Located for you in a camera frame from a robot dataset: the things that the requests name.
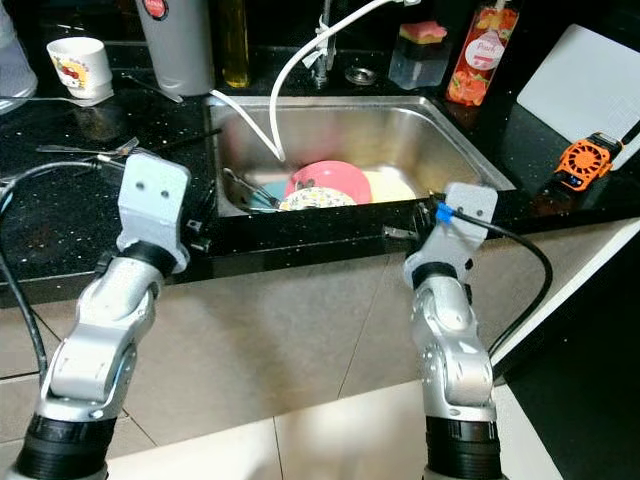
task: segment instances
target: pink bowl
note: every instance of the pink bowl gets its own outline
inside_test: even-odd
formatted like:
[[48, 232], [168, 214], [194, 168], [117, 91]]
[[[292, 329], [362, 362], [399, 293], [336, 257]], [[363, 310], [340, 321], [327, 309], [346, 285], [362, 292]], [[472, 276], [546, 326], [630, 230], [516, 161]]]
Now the pink bowl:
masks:
[[325, 160], [307, 165], [289, 179], [285, 197], [296, 191], [298, 182], [307, 186], [333, 188], [346, 193], [357, 204], [371, 202], [369, 180], [358, 167], [350, 163]]

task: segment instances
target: black countertop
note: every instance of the black countertop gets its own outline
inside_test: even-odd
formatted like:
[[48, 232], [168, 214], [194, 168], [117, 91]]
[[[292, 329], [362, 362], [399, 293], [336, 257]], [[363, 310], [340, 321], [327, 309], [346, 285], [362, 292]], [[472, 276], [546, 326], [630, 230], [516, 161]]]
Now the black countertop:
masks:
[[[40, 144], [116, 147], [133, 136], [145, 148], [167, 147], [207, 129], [203, 98], [175, 104], [155, 93], [119, 79], [136, 70], [153, 81], [143, 48], [127, 47], [129, 63], [122, 68], [123, 47], [110, 48], [116, 95], [91, 108], [64, 103], [27, 103], [0, 116], [0, 177], [62, 158], [35, 153]], [[236, 95], [268, 95], [290, 50], [255, 53], [254, 82]], [[337, 57], [335, 72], [345, 65], [380, 66], [388, 57], [350, 52]], [[283, 95], [315, 94], [308, 73], [294, 70]], [[519, 89], [496, 82], [485, 103], [465, 108], [441, 100], [437, 91], [404, 92], [385, 79], [371, 87], [354, 87], [334, 75], [322, 95], [422, 94], [430, 98], [471, 142], [515, 185], [500, 192], [494, 222], [519, 233], [532, 233], [640, 216], [640, 155], [616, 172], [598, 180], [588, 193], [550, 201], [540, 191], [549, 180], [568, 142], [516, 103]], [[39, 95], [64, 95], [55, 78], [41, 78]], [[185, 201], [190, 218], [207, 190], [211, 156], [206, 141], [165, 148], [168, 160], [187, 166], [192, 185]], [[119, 175], [74, 175], [54, 172], [20, 189], [2, 225], [2, 242], [18, 278], [34, 303], [71, 298], [86, 285], [101, 252], [113, 248], [120, 230], [117, 195]], [[207, 229], [210, 255], [194, 252], [194, 261], [176, 281], [226, 276], [294, 265], [376, 255], [407, 248], [386, 241], [381, 225], [412, 228], [415, 202], [365, 205], [357, 208], [288, 212], [214, 219]], [[0, 284], [0, 306], [13, 303]]]

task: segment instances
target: faucet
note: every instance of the faucet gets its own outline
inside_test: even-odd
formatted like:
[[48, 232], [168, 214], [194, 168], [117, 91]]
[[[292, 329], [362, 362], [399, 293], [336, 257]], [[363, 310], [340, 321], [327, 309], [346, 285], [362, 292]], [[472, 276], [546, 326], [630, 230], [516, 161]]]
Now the faucet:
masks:
[[[320, 31], [322, 31], [325, 27], [323, 25], [328, 26], [331, 15], [331, 0], [324, 0], [324, 5], [322, 8], [322, 15], [320, 16]], [[335, 38], [336, 36], [332, 36], [327, 41], [327, 53], [326, 55], [320, 55], [312, 66], [312, 78], [318, 90], [322, 89], [328, 81], [327, 73], [331, 70], [333, 66], [333, 57], [335, 55]]]

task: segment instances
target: oil bottle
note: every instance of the oil bottle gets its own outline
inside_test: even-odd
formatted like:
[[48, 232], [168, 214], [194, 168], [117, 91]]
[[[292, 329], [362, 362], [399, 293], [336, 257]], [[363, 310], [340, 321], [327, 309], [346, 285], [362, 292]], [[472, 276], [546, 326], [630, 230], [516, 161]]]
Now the oil bottle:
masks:
[[220, 0], [222, 76], [231, 87], [249, 86], [249, 48], [245, 0]]

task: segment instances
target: stainless steel sink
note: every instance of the stainless steel sink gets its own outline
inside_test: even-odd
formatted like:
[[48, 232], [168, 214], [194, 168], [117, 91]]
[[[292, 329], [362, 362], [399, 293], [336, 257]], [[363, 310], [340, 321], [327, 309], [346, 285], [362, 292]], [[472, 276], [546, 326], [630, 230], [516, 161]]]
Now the stainless steel sink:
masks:
[[[269, 135], [267, 97], [235, 97]], [[246, 215], [251, 193], [222, 175], [224, 167], [264, 185], [287, 179], [321, 160], [349, 162], [363, 170], [401, 176], [418, 196], [443, 191], [452, 181], [514, 188], [423, 97], [292, 97], [278, 101], [278, 125], [287, 162], [281, 163], [231, 108], [212, 98], [218, 208], [222, 216]]]

